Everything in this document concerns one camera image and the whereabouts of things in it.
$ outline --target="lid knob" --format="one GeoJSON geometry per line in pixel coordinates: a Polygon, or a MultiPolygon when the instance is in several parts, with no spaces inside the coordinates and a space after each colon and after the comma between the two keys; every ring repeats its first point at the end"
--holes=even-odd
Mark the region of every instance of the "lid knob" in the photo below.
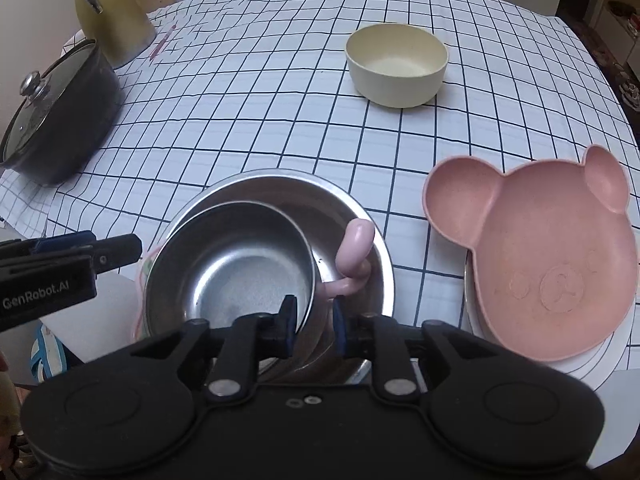
{"type": "Polygon", "coordinates": [[[49,80],[43,80],[37,70],[27,75],[20,85],[20,95],[27,97],[31,102],[44,97],[47,91],[49,91],[49,80]]]}

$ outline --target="pink plate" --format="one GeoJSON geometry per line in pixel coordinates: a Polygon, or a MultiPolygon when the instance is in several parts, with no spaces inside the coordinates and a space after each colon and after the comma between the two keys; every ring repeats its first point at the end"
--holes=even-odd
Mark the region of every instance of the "pink plate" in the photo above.
{"type": "Polygon", "coordinates": [[[625,318],[638,282],[622,167],[600,146],[581,164],[539,160],[507,174],[471,156],[424,185],[431,225],[473,253],[478,303],[496,339],[538,361],[578,355],[625,318]]]}

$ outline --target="pink handle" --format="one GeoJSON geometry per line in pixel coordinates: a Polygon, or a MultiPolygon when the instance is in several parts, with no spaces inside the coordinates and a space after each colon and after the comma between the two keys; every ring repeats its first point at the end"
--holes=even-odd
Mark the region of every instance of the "pink handle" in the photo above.
{"type": "Polygon", "coordinates": [[[335,282],[323,283],[319,287],[322,297],[330,299],[355,294],[367,283],[371,273],[367,256],[373,247],[375,235],[373,222],[362,218],[349,222],[335,255],[335,268],[345,277],[335,282]]]}

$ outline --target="checkered tablecloth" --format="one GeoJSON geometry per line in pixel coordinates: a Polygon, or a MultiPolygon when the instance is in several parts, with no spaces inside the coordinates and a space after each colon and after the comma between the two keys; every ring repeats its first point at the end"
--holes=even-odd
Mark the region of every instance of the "checkered tablecloth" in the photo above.
{"type": "MultiPolygon", "coordinates": [[[[117,71],[126,104],[82,172],[57,189],[1,177],[0,215],[23,235],[133,232],[148,248],[222,178],[307,171],[376,221],[394,264],[397,319],[460,325],[465,250],[431,230],[420,205],[437,161],[475,155],[506,171],[579,160],[601,144],[628,170],[640,232],[638,148],[600,70],[558,18],[500,0],[186,0],[152,18],[158,38],[117,71]],[[449,47],[445,83],[427,105],[391,110],[355,91],[345,42],[384,21],[420,25],[449,47]]],[[[640,367],[637,324],[619,368],[640,367]]]]}

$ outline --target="black pot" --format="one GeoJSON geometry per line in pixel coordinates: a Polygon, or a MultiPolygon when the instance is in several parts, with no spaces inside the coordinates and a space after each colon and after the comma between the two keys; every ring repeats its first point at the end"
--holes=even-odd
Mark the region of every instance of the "black pot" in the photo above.
{"type": "Polygon", "coordinates": [[[123,93],[93,40],[20,86],[26,96],[0,142],[0,166],[43,186],[60,184],[89,161],[109,133],[123,93]]]}

